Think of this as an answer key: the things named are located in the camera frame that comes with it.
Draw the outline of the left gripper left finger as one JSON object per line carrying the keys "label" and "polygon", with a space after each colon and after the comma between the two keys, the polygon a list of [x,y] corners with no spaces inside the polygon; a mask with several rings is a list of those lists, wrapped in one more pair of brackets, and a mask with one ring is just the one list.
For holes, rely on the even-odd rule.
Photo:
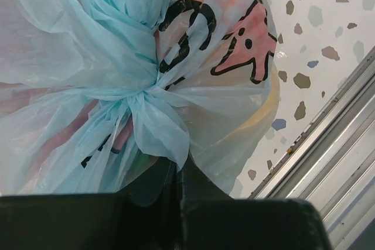
{"label": "left gripper left finger", "polygon": [[172,249],[176,166],[161,158],[116,193],[5,196],[2,249]]}

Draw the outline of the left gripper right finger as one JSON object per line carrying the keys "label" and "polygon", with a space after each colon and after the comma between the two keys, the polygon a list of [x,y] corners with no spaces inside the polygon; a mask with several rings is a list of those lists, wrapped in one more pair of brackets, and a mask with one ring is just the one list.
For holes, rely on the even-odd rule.
{"label": "left gripper right finger", "polygon": [[183,249],[330,249],[322,220],[299,199],[234,199],[191,156],[179,173]]}

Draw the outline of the blue plastic bag with fruit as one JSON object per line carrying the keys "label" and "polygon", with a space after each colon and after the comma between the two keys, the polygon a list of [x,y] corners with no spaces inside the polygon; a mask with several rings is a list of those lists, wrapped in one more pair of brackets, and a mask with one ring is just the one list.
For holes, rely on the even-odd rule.
{"label": "blue plastic bag with fruit", "polygon": [[1,0],[1,194],[188,157],[230,193],[278,107],[266,0]]}

